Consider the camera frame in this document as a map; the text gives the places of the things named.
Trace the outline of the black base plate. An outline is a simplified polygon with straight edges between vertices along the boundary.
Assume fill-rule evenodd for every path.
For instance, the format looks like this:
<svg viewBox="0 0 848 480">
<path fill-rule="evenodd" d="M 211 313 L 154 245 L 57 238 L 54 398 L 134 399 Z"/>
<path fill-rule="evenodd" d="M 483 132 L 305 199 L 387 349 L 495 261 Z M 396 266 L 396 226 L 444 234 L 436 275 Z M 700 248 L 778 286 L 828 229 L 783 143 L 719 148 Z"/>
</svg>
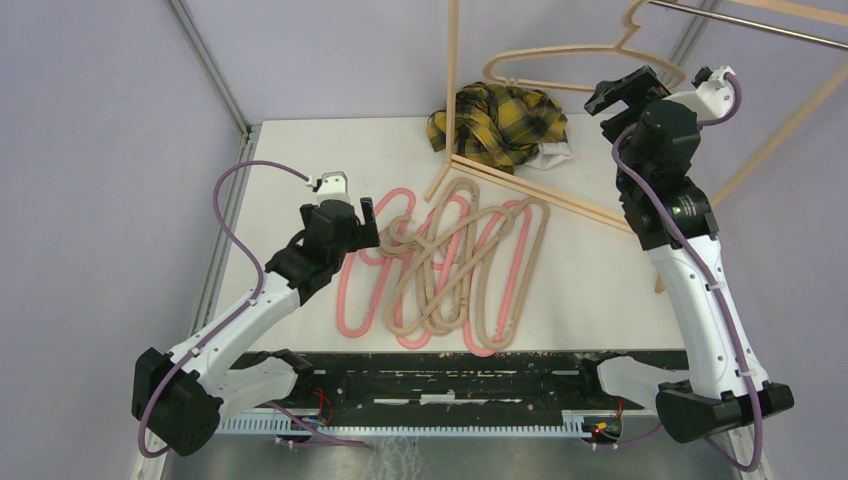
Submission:
<svg viewBox="0 0 848 480">
<path fill-rule="evenodd" d="M 597 362 L 617 354 L 303 352 L 312 368 L 278 403 L 320 411 L 332 427 L 553 427 L 569 413 L 654 419 L 597 383 Z"/>
</svg>

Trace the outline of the white cloth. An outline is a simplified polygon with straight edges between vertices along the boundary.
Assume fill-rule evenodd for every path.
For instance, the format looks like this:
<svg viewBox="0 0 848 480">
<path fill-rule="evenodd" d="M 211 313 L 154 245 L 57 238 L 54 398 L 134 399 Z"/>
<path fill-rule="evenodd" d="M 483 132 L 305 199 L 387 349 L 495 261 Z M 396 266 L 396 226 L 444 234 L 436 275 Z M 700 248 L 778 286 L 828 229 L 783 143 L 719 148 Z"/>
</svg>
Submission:
<svg viewBox="0 0 848 480">
<path fill-rule="evenodd" d="M 547 171 L 573 159 L 573 153 L 567 142 L 539 143 L 537 153 L 530 157 L 523 166 L 538 171 Z"/>
</svg>

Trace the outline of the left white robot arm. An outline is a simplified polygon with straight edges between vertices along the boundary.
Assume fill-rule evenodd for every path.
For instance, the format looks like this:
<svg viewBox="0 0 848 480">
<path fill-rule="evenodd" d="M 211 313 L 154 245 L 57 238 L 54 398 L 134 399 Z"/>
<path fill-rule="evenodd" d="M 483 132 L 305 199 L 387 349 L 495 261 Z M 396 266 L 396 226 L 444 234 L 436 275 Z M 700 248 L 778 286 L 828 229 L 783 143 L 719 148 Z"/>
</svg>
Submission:
<svg viewBox="0 0 848 480">
<path fill-rule="evenodd" d="M 234 368 L 247 349 L 277 322 L 330 284 L 346 255 L 379 243 L 371 198 L 360 214 L 344 200 L 327 199 L 300 208 L 304 223 L 289 243 L 259 272 L 258 283 L 225 313 L 166 352 L 149 348 L 134 367 L 131 412 L 139 422 L 140 453 L 153 433 L 166 451 L 189 456 L 200 450 L 219 425 L 272 400 L 293 407 L 313 397 L 309 364 L 283 350 L 259 363 Z"/>
</svg>

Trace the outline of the yellow plaid shirt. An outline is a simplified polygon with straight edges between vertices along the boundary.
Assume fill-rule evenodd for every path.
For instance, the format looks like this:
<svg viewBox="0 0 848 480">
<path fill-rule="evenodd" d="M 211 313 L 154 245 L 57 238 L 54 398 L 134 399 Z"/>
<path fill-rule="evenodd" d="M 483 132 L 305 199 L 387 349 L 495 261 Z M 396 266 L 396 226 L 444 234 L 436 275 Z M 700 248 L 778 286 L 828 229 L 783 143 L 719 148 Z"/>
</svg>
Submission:
<svg viewBox="0 0 848 480">
<path fill-rule="evenodd" d="M 542 90 L 475 82 L 455 95 L 453 152 L 512 174 L 568 142 L 560 103 Z"/>
</svg>

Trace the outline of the metal rack rod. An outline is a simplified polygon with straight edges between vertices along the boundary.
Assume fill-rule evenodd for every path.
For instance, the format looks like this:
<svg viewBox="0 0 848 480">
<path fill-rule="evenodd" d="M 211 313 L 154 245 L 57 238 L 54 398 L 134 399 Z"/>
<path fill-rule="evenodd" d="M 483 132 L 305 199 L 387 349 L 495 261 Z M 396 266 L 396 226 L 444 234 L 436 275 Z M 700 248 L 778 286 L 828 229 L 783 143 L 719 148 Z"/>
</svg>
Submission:
<svg viewBox="0 0 848 480">
<path fill-rule="evenodd" d="M 739 18 L 739 17 L 735 17 L 735 16 L 729 16 L 729 15 L 725 15 L 725 14 L 722 14 L 722 13 L 717 13 L 717 12 L 713 12 L 713 11 L 709 11 L 709 10 L 695 8 L 695 7 L 691 7 L 691 6 L 687 6 L 687 5 L 681 5 L 679 3 L 672 3 L 672 2 L 668 2 L 668 1 L 651 0 L 651 1 L 649 1 L 649 4 L 656 5 L 656 6 L 666 8 L 666 9 L 670 9 L 670 10 L 674 10 L 674 11 L 687 13 L 687 14 L 698 16 L 698 17 L 701 17 L 701 18 L 706 18 L 706 19 L 716 20 L 716 21 L 726 23 L 726 24 L 736 25 L 736 26 L 746 28 L 746 29 L 749 29 L 749 30 L 769 33 L 769 34 L 772 34 L 772 35 L 790 38 L 790 39 L 794 39 L 794 40 L 799 40 L 799 41 L 802 41 L 802 42 L 805 42 L 805 43 L 823 46 L 823 47 L 827 47 L 827 48 L 831 48 L 831 49 L 835 49 L 835 50 L 840 50 L 840 51 L 844 51 L 844 52 L 847 51 L 847 44 L 846 43 L 839 42 L 839 41 L 832 40 L 832 39 L 828 39 L 828 38 L 824 38 L 824 37 L 819 37 L 819 36 L 815 36 L 815 35 L 810 35 L 810 34 L 798 32 L 798 31 L 795 31 L 795 30 L 789 30 L 789 29 L 785 29 L 785 28 L 781 28 L 781 27 L 777 27 L 777 26 L 773 26 L 773 25 L 769 25 L 769 24 L 764 24 L 764 23 L 761 23 L 761 22 L 756 22 L 756 21 L 752 21 L 752 20 L 748 20 L 748 19 L 744 19 L 744 18 Z"/>
</svg>

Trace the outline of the wooden clothes rack frame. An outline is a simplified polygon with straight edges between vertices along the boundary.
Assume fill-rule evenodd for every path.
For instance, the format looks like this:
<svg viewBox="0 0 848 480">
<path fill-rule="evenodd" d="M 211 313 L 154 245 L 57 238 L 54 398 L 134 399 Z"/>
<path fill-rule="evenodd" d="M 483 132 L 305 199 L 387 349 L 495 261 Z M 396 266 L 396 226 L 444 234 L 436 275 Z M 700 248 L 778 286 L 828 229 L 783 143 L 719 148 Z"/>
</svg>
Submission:
<svg viewBox="0 0 848 480">
<path fill-rule="evenodd" d="M 746 6 L 784 15 L 823 22 L 845 28 L 847 14 L 834 10 L 814 7 L 792 1 L 746 1 Z M 432 182 L 425 199 L 430 201 L 443 183 L 447 173 L 454 169 L 480 179 L 490 181 L 519 193 L 552 203 L 578 215 L 590 218 L 602 224 L 629 232 L 630 228 L 617 214 L 590 202 L 579 200 L 557 190 L 549 189 L 518 176 L 507 174 L 495 168 L 476 163 L 453 152 L 455 120 L 455 95 L 458 72 L 459 45 L 459 9 L 458 1 L 450 1 L 447 7 L 447 80 L 446 80 L 446 147 L 443 167 Z M 721 204 L 733 195 L 745 180 L 780 147 L 832 94 L 847 81 L 847 66 L 842 65 L 809 97 L 794 113 L 777 128 L 767 140 L 739 167 L 714 195 L 715 205 Z"/>
</svg>

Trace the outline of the middle pink hanger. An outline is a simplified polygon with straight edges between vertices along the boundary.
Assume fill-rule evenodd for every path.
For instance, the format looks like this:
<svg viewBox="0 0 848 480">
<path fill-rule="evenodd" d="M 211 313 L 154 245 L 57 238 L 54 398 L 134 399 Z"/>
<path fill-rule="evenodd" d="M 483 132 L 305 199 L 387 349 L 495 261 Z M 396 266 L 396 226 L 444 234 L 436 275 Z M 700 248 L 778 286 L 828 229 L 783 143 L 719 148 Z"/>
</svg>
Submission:
<svg viewBox="0 0 848 480">
<path fill-rule="evenodd" d="M 336 326 L 347 338 L 366 335 L 379 312 L 399 345 L 421 349 L 435 336 L 447 335 L 468 321 L 471 281 L 460 273 L 474 248 L 475 230 L 465 221 L 470 209 L 460 209 L 457 222 L 442 232 L 444 209 L 432 209 L 415 232 L 407 237 L 413 208 L 380 232 L 381 245 L 373 253 L 361 250 L 346 256 L 339 281 Z M 377 267 L 378 277 L 361 324 L 351 328 L 345 320 L 348 284 L 354 262 Z"/>
</svg>

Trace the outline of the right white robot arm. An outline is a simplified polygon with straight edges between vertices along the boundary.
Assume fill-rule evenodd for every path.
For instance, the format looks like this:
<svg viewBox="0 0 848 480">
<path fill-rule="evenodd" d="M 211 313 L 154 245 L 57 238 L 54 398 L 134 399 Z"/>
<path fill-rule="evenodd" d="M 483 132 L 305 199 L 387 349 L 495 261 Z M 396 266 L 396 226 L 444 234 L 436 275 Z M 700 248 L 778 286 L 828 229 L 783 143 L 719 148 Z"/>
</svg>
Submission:
<svg viewBox="0 0 848 480">
<path fill-rule="evenodd" d="M 791 388 L 770 379 L 747 339 L 727 284 L 719 228 L 707 195 L 689 177 L 706 126 L 724 123 L 741 99 L 728 67 L 701 69 L 689 91 L 672 93 L 643 66 L 598 83 L 585 104 L 603 120 L 615 186 L 629 227 L 661 277 L 688 367 L 665 370 L 618 356 L 577 382 L 580 400 L 602 408 L 615 397 L 655 411 L 677 442 L 689 443 L 791 409 Z"/>
</svg>

